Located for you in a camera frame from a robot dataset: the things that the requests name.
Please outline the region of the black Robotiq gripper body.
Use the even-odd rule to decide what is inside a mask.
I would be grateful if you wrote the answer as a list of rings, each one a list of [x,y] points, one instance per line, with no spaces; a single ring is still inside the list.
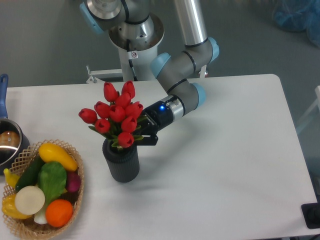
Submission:
[[[174,114],[166,103],[160,100],[145,108],[137,119],[138,129],[134,134],[152,136],[170,125],[174,121]]]

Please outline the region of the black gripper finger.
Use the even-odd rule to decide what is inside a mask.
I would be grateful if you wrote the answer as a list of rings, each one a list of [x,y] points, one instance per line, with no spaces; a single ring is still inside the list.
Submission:
[[[134,137],[134,144],[136,146],[155,146],[158,142],[159,138],[157,135],[138,135]]]

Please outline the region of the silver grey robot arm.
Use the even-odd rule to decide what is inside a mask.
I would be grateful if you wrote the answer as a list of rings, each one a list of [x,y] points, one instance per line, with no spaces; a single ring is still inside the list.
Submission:
[[[113,99],[115,89],[105,84],[105,94],[112,106],[132,99],[135,81],[157,80],[167,97],[142,109],[130,103],[123,110],[134,123],[122,120],[120,128],[94,130],[112,141],[114,147],[154,146],[157,132],[199,107],[206,99],[205,90],[190,83],[188,76],[215,60],[217,42],[206,32],[198,0],[174,3],[185,49],[177,57],[158,54],[164,36],[161,20],[149,11],[147,0],[86,0],[80,5],[87,24],[98,34],[108,32],[117,47],[124,85],[122,94]]]

